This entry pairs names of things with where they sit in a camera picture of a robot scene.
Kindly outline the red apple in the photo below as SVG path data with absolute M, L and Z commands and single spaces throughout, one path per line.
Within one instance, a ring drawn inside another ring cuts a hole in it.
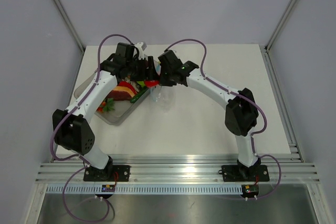
M 160 84 L 159 80 L 145 80 L 144 84 L 148 88 L 156 87 Z

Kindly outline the clear zip top bag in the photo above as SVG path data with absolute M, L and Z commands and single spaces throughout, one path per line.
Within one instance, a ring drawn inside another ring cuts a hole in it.
M 176 92 L 174 87 L 160 85 L 151 87 L 150 97 L 154 105 L 163 112 L 168 112 L 175 106 Z

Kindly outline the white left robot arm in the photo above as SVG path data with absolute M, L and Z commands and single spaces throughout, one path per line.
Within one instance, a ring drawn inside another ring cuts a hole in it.
M 95 175 L 100 180 L 107 181 L 113 176 L 112 158 L 95 143 L 90 121 L 104 98 L 118 86 L 122 76 L 129 76 L 130 70 L 143 62 L 145 49 L 143 42 L 118 43 L 115 53 L 98 62 L 93 80 L 75 102 L 65 110 L 54 111 L 54 131 L 49 148 L 55 160 L 62 160 L 54 150 L 54 146 L 59 145 L 95 168 Z

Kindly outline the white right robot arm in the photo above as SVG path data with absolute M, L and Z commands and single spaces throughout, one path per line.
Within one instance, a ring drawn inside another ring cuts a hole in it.
M 177 84 L 195 89 L 217 102 L 225 110 L 225 126 L 235 135 L 238 148 L 238 173 L 244 180 L 257 174 L 260 161 L 253 151 L 252 130 L 259 116 L 252 92 L 231 89 L 207 77 L 201 66 L 192 61 L 182 63 L 174 51 L 166 50 L 159 57 L 161 66 L 160 85 L 172 87 Z

